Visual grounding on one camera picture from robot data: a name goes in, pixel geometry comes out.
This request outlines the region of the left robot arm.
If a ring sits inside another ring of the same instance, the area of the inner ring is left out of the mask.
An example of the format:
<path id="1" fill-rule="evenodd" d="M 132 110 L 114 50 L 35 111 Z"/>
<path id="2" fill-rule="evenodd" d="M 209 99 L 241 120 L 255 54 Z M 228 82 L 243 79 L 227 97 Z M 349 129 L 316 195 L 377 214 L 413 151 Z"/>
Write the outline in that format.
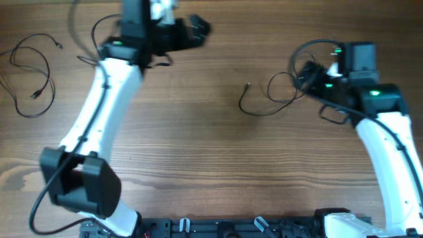
<path id="1" fill-rule="evenodd" d="M 45 148 L 41 196 L 81 215 L 111 237 L 143 237 L 139 212 L 121 200 L 122 183 L 110 167 L 116 130 L 141 87 L 153 56 L 202 46 L 212 28 L 198 15 L 190 24 L 173 15 L 176 1 L 124 0 L 120 35 L 99 46 L 95 78 L 69 133 L 58 148 Z"/>

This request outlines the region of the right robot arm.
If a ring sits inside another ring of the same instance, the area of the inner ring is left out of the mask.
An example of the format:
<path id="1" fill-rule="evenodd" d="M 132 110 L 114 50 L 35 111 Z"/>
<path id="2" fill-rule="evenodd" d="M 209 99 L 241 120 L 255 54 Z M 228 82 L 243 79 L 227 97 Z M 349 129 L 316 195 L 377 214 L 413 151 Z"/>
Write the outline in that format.
<path id="1" fill-rule="evenodd" d="M 412 137 L 411 119 L 400 89 L 381 84 L 376 47 L 371 42 L 337 42 L 335 62 L 325 67 L 296 61 L 306 42 L 291 55 L 294 87 L 346 115 L 367 149 L 377 177 L 385 210 L 385 227 L 370 225 L 351 212 L 323 216 L 323 237 L 421 237 L 422 165 Z"/>

